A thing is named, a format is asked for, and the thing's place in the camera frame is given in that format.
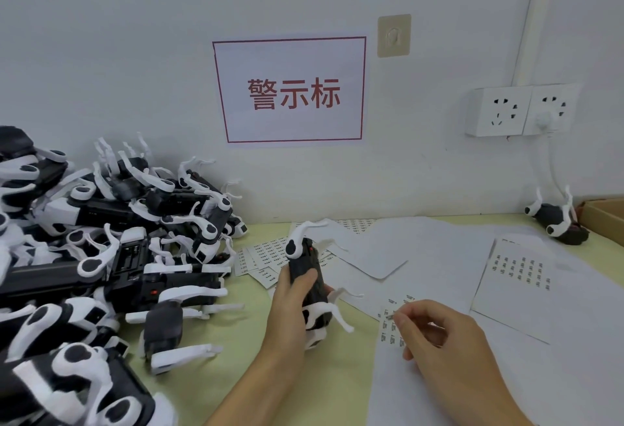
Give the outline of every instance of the table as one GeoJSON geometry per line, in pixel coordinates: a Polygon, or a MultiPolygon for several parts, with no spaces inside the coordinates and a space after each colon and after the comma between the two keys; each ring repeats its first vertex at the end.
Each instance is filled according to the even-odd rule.
{"type": "MultiPolygon", "coordinates": [[[[459,225],[534,225],[521,214],[435,217],[459,225]]],[[[249,233],[235,241],[237,249],[288,235],[290,224],[249,226],[249,233]]],[[[624,247],[592,233],[579,247],[569,247],[599,272],[624,286],[624,247]]],[[[223,352],[210,360],[194,360],[158,377],[151,377],[143,359],[130,357],[130,366],[152,392],[163,392],[180,415],[180,426],[200,426],[221,403],[260,348],[271,301],[250,276],[230,277],[230,294],[220,303],[245,303],[241,312],[222,312],[210,320],[184,321],[181,347],[215,343],[223,352]]],[[[333,322],[328,336],[306,354],[303,375],[275,419],[278,426],[365,425],[372,382],[372,365],[378,322],[340,302],[344,319],[355,328],[347,334],[333,322]]],[[[125,324],[121,336],[136,348],[140,325],[125,324]]]]}

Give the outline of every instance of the red border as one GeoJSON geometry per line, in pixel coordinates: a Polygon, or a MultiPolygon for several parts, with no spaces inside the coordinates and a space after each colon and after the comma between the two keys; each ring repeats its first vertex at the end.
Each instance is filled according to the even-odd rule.
{"type": "Polygon", "coordinates": [[[332,36],[325,38],[274,38],[267,40],[222,40],[220,42],[212,42],[212,51],[214,52],[214,67],[216,68],[216,81],[219,84],[219,97],[221,99],[221,110],[223,112],[223,123],[225,125],[225,137],[228,143],[277,143],[277,142],[324,142],[324,141],[350,141],[362,140],[364,131],[364,87],[366,85],[366,37],[365,36],[332,36]],[[230,140],[228,133],[228,123],[225,118],[225,106],[223,106],[223,93],[221,92],[221,79],[219,77],[219,65],[216,62],[216,44],[253,44],[259,42],[304,42],[318,40],[359,40],[364,39],[364,62],[362,65],[362,112],[360,115],[359,137],[357,138],[309,138],[309,139],[293,139],[293,140],[230,140]]]}

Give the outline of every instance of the tabletop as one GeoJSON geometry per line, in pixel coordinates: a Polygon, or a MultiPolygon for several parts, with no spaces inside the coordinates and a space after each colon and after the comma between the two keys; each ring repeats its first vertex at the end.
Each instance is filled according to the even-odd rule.
{"type": "MultiPolygon", "coordinates": [[[[435,217],[458,225],[535,225],[521,214],[435,217]]],[[[235,248],[254,246],[288,235],[289,223],[250,225],[235,248]]],[[[624,247],[592,233],[579,247],[567,247],[599,272],[624,286],[624,247]]],[[[209,320],[187,319],[181,347],[197,343],[223,346],[214,359],[194,360],[158,377],[147,372],[143,359],[129,355],[130,366],[152,392],[163,392],[180,415],[180,426],[200,426],[243,375],[260,348],[271,300],[250,276],[226,280],[229,295],[220,303],[245,303],[244,311],[225,311],[209,320]]],[[[328,336],[306,353],[306,363],[296,387],[280,408],[277,426],[365,425],[378,322],[340,302],[340,311],[355,328],[347,334],[337,323],[328,336]]],[[[136,350],[142,326],[124,324],[121,336],[136,350]]]]}

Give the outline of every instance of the white wall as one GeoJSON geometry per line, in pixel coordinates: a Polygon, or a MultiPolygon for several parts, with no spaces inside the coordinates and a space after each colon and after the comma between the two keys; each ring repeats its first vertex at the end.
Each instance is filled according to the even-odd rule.
{"type": "MultiPolygon", "coordinates": [[[[526,139],[465,136],[464,111],[471,89],[511,82],[527,5],[0,0],[0,122],[82,164],[94,159],[98,136],[118,144],[136,130],[172,169],[194,154],[216,158],[210,179],[243,178],[237,212],[250,222],[517,211],[545,154],[526,139]],[[411,54],[369,55],[365,144],[225,146],[214,38],[349,30],[374,38],[378,16],[395,13],[412,14],[411,54]]],[[[536,82],[588,83],[558,152],[562,179],[577,193],[622,192],[619,5],[553,0],[543,34],[536,82]]]]}

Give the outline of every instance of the brown cardboard box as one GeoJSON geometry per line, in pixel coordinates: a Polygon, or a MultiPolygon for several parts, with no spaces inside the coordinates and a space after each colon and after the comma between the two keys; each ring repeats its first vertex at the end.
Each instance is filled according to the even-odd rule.
{"type": "Polygon", "coordinates": [[[586,201],[580,212],[581,225],[624,246],[624,198],[586,201]]]}

